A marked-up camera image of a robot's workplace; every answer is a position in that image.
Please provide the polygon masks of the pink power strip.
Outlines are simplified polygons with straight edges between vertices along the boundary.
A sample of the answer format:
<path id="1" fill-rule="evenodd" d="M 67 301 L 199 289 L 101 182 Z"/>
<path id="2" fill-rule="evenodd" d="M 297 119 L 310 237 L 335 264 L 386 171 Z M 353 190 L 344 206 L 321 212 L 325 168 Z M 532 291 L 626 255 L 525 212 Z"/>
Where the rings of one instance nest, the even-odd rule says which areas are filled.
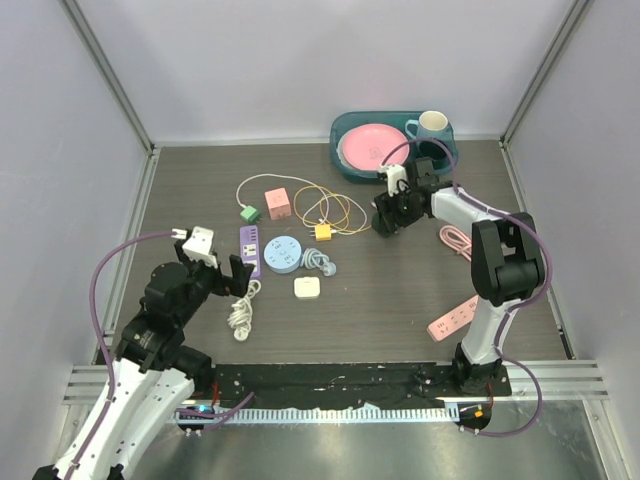
<path id="1" fill-rule="evenodd" d="M 435 342 L 442 341 L 468 325 L 474 317 L 478 296 L 474 296 L 431 322 L 427 333 Z"/>

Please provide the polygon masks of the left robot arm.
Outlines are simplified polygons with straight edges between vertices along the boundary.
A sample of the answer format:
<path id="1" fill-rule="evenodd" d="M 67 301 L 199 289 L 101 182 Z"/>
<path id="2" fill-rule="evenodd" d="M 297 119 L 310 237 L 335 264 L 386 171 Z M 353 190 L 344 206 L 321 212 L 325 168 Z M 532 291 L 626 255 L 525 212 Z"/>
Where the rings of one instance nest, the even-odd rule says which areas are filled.
<path id="1" fill-rule="evenodd" d="M 177 261 L 153 270 L 115 351 L 101 349 L 108 374 L 102 392 L 66 452 L 35 478 L 127 479 L 178 407 L 211 391 L 212 360 L 184 346 L 184 328 L 209 296 L 244 297 L 253 267 L 232 255 L 224 274 L 209 229 L 168 235 Z"/>

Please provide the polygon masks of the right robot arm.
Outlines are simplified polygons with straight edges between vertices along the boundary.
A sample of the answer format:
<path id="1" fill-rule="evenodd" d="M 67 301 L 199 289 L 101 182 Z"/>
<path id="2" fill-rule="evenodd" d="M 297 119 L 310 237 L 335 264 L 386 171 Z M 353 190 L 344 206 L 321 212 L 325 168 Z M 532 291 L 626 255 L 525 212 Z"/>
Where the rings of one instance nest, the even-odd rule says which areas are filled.
<path id="1" fill-rule="evenodd" d="M 512 317 L 545 285 L 545 248 L 533 217 L 486 205 L 452 181 L 429 175 L 418 164 L 379 167 L 387 191 L 374 198 L 372 228 L 389 237 L 424 218 L 436 218 L 471 239 L 471 280 L 478 303 L 471 326 L 454 354 L 451 380 L 472 395 L 498 375 L 504 333 Z"/>

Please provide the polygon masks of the pink cube socket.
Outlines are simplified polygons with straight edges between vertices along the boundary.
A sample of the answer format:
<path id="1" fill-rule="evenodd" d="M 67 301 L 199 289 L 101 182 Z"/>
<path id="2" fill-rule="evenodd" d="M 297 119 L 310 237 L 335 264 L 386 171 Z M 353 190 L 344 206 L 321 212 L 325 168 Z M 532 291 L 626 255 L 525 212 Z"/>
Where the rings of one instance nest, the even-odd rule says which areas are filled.
<path id="1" fill-rule="evenodd" d="M 271 220 L 280 220 L 291 215 L 291 204 L 285 188 L 266 191 L 265 200 Z"/>

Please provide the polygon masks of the dark green cube socket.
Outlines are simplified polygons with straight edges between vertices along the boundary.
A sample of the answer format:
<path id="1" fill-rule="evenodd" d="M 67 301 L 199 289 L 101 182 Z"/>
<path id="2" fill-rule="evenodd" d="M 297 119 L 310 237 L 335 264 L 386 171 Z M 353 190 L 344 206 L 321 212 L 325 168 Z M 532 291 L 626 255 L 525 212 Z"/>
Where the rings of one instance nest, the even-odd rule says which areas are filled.
<path id="1" fill-rule="evenodd" d="M 382 238 L 389 238 L 399 230 L 396 216 L 392 212 L 383 212 L 381 210 L 378 210 L 374 214 L 371 221 L 371 227 Z"/>

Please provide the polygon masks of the purple power strip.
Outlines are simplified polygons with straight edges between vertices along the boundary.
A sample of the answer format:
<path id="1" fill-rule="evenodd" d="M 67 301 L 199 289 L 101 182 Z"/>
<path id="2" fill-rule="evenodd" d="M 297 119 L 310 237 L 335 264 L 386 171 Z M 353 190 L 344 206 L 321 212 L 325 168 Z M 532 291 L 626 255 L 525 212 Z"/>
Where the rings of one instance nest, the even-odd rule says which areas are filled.
<path id="1" fill-rule="evenodd" d="M 262 277 L 259 230 L 256 225 L 247 225 L 239 229 L 240 256 L 244 264 L 253 266 L 252 280 Z"/>

